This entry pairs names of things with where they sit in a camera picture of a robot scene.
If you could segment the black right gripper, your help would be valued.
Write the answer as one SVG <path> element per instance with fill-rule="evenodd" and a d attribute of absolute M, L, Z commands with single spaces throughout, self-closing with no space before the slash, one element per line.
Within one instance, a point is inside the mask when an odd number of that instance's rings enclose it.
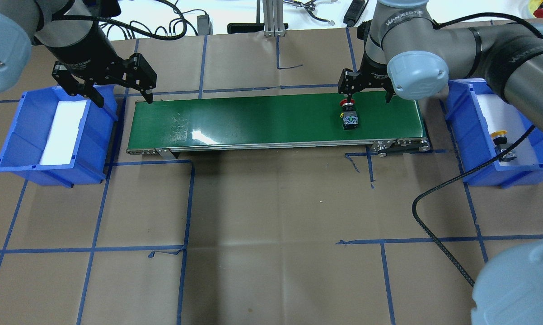
<path fill-rule="evenodd" d="M 353 94 L 365 89 L 383 89 L 386 91 L 385 103 L 390 103 L 395 95 L 387 65 L 375 62 L 364 55 L 357 72 L 345 68 L 337 83 L 339 94 L 346 95 L 345 105 L 354 105 Z"/>

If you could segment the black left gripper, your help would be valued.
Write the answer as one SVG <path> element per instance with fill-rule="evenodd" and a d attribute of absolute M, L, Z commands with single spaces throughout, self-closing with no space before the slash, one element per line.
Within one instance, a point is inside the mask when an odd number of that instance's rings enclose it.
<path fill-rule="evenodd" d="M 42 44 L 68 71 L 53 73 L 69 94 L 81 94 L 99 108 L 104 97 L 97 85 L 118 84 L 141 93 L 146 103 L 154 102 L 157 74 L 140 53 L 123 59 L 93 18 L 52 20 L 42 27 Z"/>

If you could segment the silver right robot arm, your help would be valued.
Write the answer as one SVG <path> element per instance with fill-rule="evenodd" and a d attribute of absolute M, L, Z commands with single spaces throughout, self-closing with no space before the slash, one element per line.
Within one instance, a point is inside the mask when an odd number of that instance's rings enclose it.
<path fill-rule="evenodd" d="M 543 132 L 543 33 L 528 21 L 501 13 L 509 24 L 469 28 L 434 21 L 426 0 L 379 0 L 364 28 L 360 70 L 345 69 L 338 92 L 350 102 L 365 88 L 382 88 L 386 101 L 394 95 L 420 100 L 437 94 L 450 79 L 482 78 L 503 101 L 513 105 L 532 125 L 515 142 L 535 129 Z M 477 279 L 418 216 L 417 205 L 427 195 L 463 179 L 459 175 L 418 195 L 412 216 L 432 242 L 472 286 L 473 325 L 543 325 L 543 239 L 511 247 L 486 263 Z"/>

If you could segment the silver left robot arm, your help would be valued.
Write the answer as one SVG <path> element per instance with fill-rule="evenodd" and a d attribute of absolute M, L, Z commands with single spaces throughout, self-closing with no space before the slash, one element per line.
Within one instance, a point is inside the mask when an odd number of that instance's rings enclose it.
<path fill-rule="evenodd" d="M 116 84 L 153 102 L 157 74 L 140 54 L 121 58 L 81 0 L 0 0 L 0 93 L 17 84 L 39 41 L 55 57 L 52 77 L 69 96 L 105 100 L 98 88 Z"/>

